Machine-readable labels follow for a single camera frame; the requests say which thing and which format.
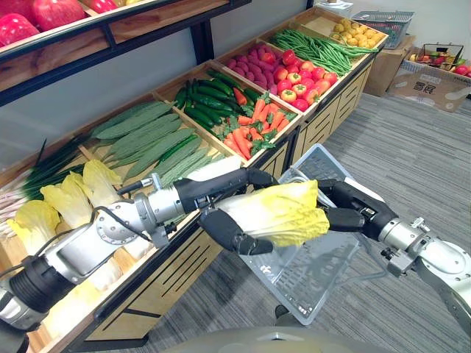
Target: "chinese cabbage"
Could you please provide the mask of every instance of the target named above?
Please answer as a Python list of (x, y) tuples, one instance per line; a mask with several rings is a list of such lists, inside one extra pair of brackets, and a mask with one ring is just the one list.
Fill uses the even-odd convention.
[(20, 237), (30, 255), (55, 236), (55, 228), (59, 222), (57, 211), (39, 200), (26, 202), (16, 211), (15, 219), (7, 220), (7, 224)]

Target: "wooden crate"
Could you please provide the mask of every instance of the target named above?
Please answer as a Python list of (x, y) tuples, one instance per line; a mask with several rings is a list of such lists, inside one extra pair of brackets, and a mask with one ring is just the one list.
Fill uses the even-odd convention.
[[(237, 75), (236, 73), (233, 73), (232, 70), (224, 68), (223, 65), (221, 65), (220, 63), (218, 63), (216, 61), (213, 61), (213, 60), (210, 60), (210, 61), (207, 61), (206, 63), (198, 65), (197, 67), (195, 67), (192, 70), (186, 72), (185, 74), (177, 77), (176, 79), (173, 79), (172, 81), (158, 87), (155, 90), (156, 93), (157, 93), (157, 96), (159, 96), (162, 99), (165, 99), (167, 101), (173, 101), (175, 95), (178, 92), (178, 90), (185, 85), (185, 82), (187, 80), (210, 79), (211, 77), (206, 74), (206, 71), (208, 69), (213, 69), (213, 70), (216, 70), (216, 71), (220, 71), (223, 74), (226, 74), (228, 76), (232, 76), (236, 81), (238, 81), (238, 83), (242, 86), (242, 88), (248, 88), (249, 87), (249, 88), (253, 88), (254, 90), (259, 92), (260, 94), (264, 93), (264, 90), (262, 88), (258, 87), (257, 85), (254, 85), (249, 80)], [(286, 111), (295, 113), (293, 111), (292, 107), (289, 106), (284, 101), (281, 101), (279, 99), (272, 99), (272, 101), (276, 105), (278, 105), (280, 108), (282, 108)], [(213, 141), (214, 146), (219, 145), (220, 149), (224, 149), (228, 153), (231, 153), (231, 155), (237, 155), (232, 149), (225, 146), (222, 143), (222, 141), (220, 141), (219, 139), (212, 136), (212, 134), (210, 134), (205, 129), (203, 129), (198, 123), (196, 123), (192, 119), (190, 119), (185, 113), (181, 112), (178, 109), (176, 109), (176, 111), (179, 111), (182, 114), (182, 116), (185, 116), (189, 120), (189, 122), (188, 122), (189, 124), (193, 124), (195, 126), (195, 128), (198, 127), (202, 131), (202, 133), (205, 133), (207, 135), (207, 138), (211, 139)], [(270, 142), (276, 143), (276, 142), (280, 141), (283, 138), (283, 136), (286, 136), (290, 131), (292, 131), (298, 125), (299, 122), (300, 122), (300, 116), (298, 115), (296, 118), (294, 118), (290, 122), (290, 124), (288, 126), (285, 127), (285, 129), (279, 131), (278, 134)], [(244, 160), (244, 165), (245, 166), (253, 165), (253, 163), (255, 161), (257, 161), (260, 158), (260, 156), (265, 152), (266, 152), (265, 149), (260, 150), (252, 158), (250, 158), (250, 160)]]

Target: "cardboard box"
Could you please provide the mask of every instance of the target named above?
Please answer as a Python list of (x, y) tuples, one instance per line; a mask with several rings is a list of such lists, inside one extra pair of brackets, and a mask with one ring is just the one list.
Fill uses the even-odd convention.
[(404, 60), (388, 93), (454, 112), (471, 93), (471, 78)]
[(384, 96), (401, 62), (413, 48), (415, 35), (406, 35), (396, 49), (382, 50), (375, 58), (363, 92)]

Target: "plastic bin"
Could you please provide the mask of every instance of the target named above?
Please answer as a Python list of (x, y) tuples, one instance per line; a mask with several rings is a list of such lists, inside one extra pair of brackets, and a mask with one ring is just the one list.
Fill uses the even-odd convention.
[(407, 28), (414, 17), (413, 12), (396, 11), (384, 13), (381, 11), (361, 11), (352, 17), (352, 20), (366, 24), (389, 37), (384, 44), (385, 49), (396, 49), (404, 38)]
[[(320, 144), (312, 146), (293, 166), (310, 179), (351, 178)], [(286, 182), (294, 175), (287, 170), (279, 181)], [(301, 324), (309, 325), (358, 248), (353, 234), (329, 232), (302, 246), (275, 248), (271, 254), (241, 259)]]

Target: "gray plastic basket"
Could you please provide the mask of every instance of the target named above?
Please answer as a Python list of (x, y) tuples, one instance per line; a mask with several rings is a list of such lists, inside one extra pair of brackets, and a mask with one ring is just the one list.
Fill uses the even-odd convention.
[(411, 23), (413, 12), (396, 11), (385, 13), (381, 11), (361, 11), (352, 17), (352, 20), (366, 24), (389, 37), (384, 44), (385, 49), (396, 49), (406, 35)]

